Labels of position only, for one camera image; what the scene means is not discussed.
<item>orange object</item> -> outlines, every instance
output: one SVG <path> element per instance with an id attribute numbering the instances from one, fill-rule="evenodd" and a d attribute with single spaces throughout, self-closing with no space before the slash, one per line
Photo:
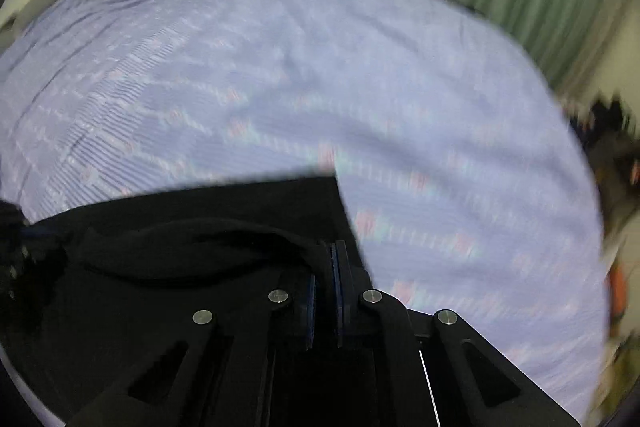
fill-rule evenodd
<path id="1" fill-rule="evenodd" d="M 614 263 L 609 270 L 609 293 L 611 297 L 611 320 L 622 318 L 626 310 L 626 280 L 620 264 Z"/>

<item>metal screw head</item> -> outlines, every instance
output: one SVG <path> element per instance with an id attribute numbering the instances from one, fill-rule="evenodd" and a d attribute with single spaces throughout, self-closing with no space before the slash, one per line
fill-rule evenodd
<path id="1" fill-rule="evenodd" d="M 362 298 L 373 304 L 382 301 L 382 293 L 378 290 L 366 290 L 362 294 Z"/>
<path id="2" fill-rule="evenodd" d="M 284 290 L 271 290 L 269 292 L 269 300 L 271 302 L 280 303 L 289 298 L 289 294 Z"/>
<path id="3" fill-rule="evenodd" d="M 213 319 L 213 313 L 209 310 L 198 310 L 193 314 L 192 318 L 196 324 L 209 324 Z"/>
<path id="4" fill-rule="evenodd" d="M 456 312 L 452 312 L 451 310 L 440 310 L 438 312 L 438 320 L 443 324 L 455 324 L 458 316 Z"/>

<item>black fabric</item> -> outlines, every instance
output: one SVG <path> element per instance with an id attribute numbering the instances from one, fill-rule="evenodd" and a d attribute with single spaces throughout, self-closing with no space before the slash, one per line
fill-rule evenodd
<path id="1" fill-rule="evenodd" d="M 66 251 L 20 278 L 15 301 L 2 297 L 0 340 L 65 421 L 195 311 L 232 328 L 287 267 L 330 277 L 324 243 L 344 240 L 362 266 L 334 178 L 108 201 L 37 226 L 63 237 Z"/>

